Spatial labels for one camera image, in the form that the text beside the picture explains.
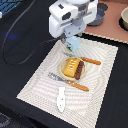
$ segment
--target white robot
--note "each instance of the white robot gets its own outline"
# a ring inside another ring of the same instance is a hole
[[[70,38],[82,33],[95,20],[98,0],[58,0],[49,7],[49,33],[54,38]]]

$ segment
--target striped cloth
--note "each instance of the striped cloth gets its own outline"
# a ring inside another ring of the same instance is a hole
[[[80,47],[72,54],[101,61],[101,65],[85,62],[86,76],[77,81],[87,86],[88,92],[48,78],[49,72],[60,76],[58,66],[63,59],[67,58],[62,52],[71,54],[59,40],[17,98],[78,128],[94,128],[118,48],[96,41],[79,39]],[[63,113],[58,111],[56,103],[59,87],[66,87],[66,106]]]

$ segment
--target cable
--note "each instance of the cable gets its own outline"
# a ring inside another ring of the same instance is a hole
[[[18,3],[18,2],[24,2],[26,0],[18,0],[18,1],[6,1],[6,2],[2,2],[0,1],[0,3]]]
[[[8,37],[8,35],[10,34],[11,30],[14,28],[15,24],[16,24],[16,23],[19,21],[19,19],[32,7],[32,5],[34,4],[34,2],[35,2],[35,0],[33,0],[33,2],[30,4],[30,6],[14,21],[14,23],[11,25],[11,27],[10,27],[9,30],[8,30],[8,32],[6,33],[6,36],[5,36],[4,41],[3,41],[3,43],[2,43],[2,56],[3,56],[3,60],[4,60],[4,62],[5,62],[7,65],[9,65],[9,66],[17,66],[17,65],[23,64],[24,62],[26,62],[26,61],[35,53],[35,51],[38,49],[38,47],[40,47],[40,46],[43,45],[44,43],[49,43],[49,42],[52,42],[52,41],[55,41],[55,40],[60,39],[60,37],[59,37],[59,38],[56,38],[56,39],[47,40],[47,41],[44,41],[44,42],[40,43],[38,46],[36,46],[36,47],[33,49],[33,51],[29,54],[29,56],[28,56],[25,60],[23,60],[22,62],[20,62],[20,63],[11,64],[11,63],[9,63],[9,62],[6,61],[4,49],[5,49],[5,43],[6,43],[7,37]]]

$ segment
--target fork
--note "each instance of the fork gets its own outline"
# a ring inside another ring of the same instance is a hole
[[[48,77],[51,78],[51,79],[53,79],[53,80],[56,80],[56,81],[65,82],[65,83],[67,83],[67,84],[69,84],[69,85],[71,85],[73,87],[76,87],[78,89],[81,89],[83,91],[89,91],[89,89],[87,87],[85,87],[83,85],[80,85],[80,84],[77,84],[77,83],[75,83],[73,81],[70,81],[70,80],[64,80],[61,77],[55,75],[54,73],[49,72]]]

